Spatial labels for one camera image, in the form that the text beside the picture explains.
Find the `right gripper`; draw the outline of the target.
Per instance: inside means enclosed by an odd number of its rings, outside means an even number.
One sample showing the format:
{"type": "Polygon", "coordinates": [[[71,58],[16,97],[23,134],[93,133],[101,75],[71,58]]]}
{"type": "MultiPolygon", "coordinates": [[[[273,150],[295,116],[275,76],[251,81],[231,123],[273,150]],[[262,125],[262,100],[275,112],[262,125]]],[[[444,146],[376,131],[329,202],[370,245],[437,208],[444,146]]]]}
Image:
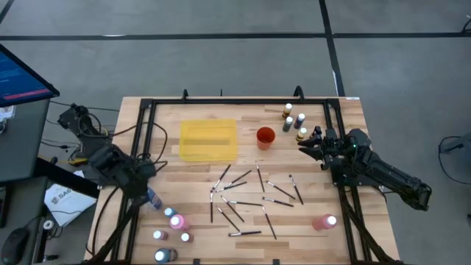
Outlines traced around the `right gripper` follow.
{"type": "Polygon", "coordinates": [[[314,136],[308,140],[303,141],[303,146],[299,151],[307,154],[315,160],[323,160],[322,169],[327,170],[332,165],[335,159],[343,167],[353,167],[356,159],[356,137],[353,135],[346,135],[345,138],[340,139],[336,135],[334,129],[326,129],[326,135],[323,139],[321,136],[314,136]]]}

